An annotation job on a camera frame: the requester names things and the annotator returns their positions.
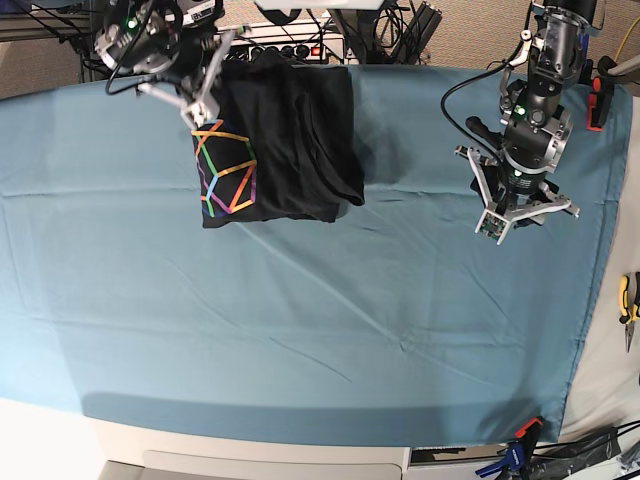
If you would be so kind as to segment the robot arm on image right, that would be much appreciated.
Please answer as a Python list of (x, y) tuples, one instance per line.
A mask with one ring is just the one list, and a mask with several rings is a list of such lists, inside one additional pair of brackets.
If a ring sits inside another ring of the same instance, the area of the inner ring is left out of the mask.
[(475, 142), (459, 146), (474, 175), (471, 188), (484, 210), (476, 232), (502, 243), (515, 229), (543, 224), (547, 215), (580, 210), (548, 175), (555, 172), (573, 125), (561, 104), (564, 89), (577, 84), (585, 69), (582, 39), (595, 32), (593, 1), (533, 1), (514, 52), (486, 77), (501, 76), (502, 129), (490, 130), (478, 117), (457, 130)]

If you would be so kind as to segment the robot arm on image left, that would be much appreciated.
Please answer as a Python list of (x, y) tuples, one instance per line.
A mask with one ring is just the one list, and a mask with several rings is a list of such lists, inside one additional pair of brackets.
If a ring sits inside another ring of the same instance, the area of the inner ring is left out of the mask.
[(233, 42), (248, 25), (220, 30), (222, 1), (111, 1), (94, 49), (111, 71), (105, 92), (153, 95), (194, 118), (217, 115), (211, 95)]

